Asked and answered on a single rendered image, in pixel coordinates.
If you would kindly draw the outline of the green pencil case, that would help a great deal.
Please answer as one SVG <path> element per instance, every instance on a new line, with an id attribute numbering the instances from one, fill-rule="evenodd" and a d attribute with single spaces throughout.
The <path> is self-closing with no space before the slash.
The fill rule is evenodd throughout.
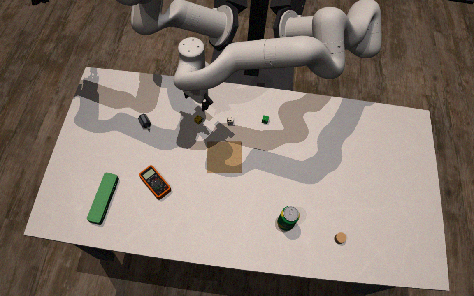
<path id="1" fill-rule="evenodd" d="M 87 220 L 94 224 L 103 224 L 104 217 L 107 213 L 108 206 L 112 199 L 113 193 L 117 186 L 119 178 L 112 173 L 104 173 L 100 182 L 98 191 L 91 205 Z"/>

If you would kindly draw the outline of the orange multimeter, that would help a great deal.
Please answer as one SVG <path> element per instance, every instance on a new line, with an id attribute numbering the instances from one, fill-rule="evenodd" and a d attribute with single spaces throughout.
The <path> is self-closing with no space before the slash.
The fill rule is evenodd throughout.
<path id="1" fill-rule="evenodd" d="M 164 178 L 152 165 L 141 171 L 139 176 L 158 200 L 165 197 L 171 191 L 169 184 L 166 183 Z"/>

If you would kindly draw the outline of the tan flat mat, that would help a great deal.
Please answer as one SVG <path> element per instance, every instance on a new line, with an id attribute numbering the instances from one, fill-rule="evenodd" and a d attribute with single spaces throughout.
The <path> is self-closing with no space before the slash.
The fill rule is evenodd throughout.
<path id="1" fill-rule="evenodd" d="M 207 142 L 207 173 L 242 173 L 241 142 Z"/>

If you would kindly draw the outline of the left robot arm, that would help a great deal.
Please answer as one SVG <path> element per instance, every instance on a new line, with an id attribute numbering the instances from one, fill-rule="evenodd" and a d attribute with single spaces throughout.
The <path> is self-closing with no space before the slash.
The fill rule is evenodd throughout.
<path id="1" fill-rule="evenodd" d="M 360 0 L 347 15 L 336 7 L 321 8 L 306 17 L 286 11 L 279 23 L 279 36 L 231 43 L 210 65 L 200 39 L 183 39 L 178 45 L 174 85 L 184 91 L 207 90 L 239 70 L 305 65 L 321 78 L 337 78 L 344 71 L 345 49 L 361 58 L 380 52 L 380 6 L 374 0 Z"/>

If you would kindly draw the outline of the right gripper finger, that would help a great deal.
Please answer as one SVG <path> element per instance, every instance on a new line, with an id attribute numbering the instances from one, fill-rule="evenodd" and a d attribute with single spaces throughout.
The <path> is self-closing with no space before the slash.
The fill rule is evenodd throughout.
<path id="1" fill-rule="evenodd" d="M 42 3 L 49 2 L 49 0 L 31 0 L 31 1 L 32 1 L 32 5 L 38 5 L 40 2 Z"/>

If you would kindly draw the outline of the green soda can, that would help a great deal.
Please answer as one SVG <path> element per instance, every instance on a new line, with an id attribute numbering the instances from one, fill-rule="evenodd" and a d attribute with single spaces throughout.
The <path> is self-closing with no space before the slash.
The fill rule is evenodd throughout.
<path id="1" fill-rule="evenodd" d="M 299 220 L 300 214 L 293 206 L 285 207 L 278 218 L 278 226 L 284 230 L 291 230 Z"/>

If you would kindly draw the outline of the brown cylinder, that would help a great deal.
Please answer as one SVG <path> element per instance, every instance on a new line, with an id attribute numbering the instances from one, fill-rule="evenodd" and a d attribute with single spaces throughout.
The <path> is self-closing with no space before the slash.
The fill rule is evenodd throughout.
<path id="1" fill-rule="evenodd" d="M 343 232 L 340 232 L 340 233 L 335 235 L 336 243 L 342 244 L 342 243 L 345 242 L 345 240 L 346 240 L 346 235 Z"/>

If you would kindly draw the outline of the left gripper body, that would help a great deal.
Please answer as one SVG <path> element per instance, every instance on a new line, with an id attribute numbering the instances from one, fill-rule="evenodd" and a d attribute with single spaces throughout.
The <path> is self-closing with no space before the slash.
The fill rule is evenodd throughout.
<path id="1" fill-rule="evenodd" d="M 199 91 L 184 91 L 183 92 L 192 98 L 194 101 L 197 103 L 201 104 L 204 100 L 204 95 L 208 95 L 208 89 L 207 90 L 199 90 Z"/>

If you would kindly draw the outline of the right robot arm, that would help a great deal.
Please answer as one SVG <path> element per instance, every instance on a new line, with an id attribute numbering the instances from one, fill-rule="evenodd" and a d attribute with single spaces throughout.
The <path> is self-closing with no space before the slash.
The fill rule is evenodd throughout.
<path id="1" fill-rule="evenodd" d="M 207 8 L 185 0 L 174 0 L 163 15 L 163 0 L 116 0 L 132 6 L 130 24 L 141 35 L 151 35 L 164 28 L 180 28 L 209 36 L 214 46 L 228 39 L 233 14 L 229 6 Z"/>

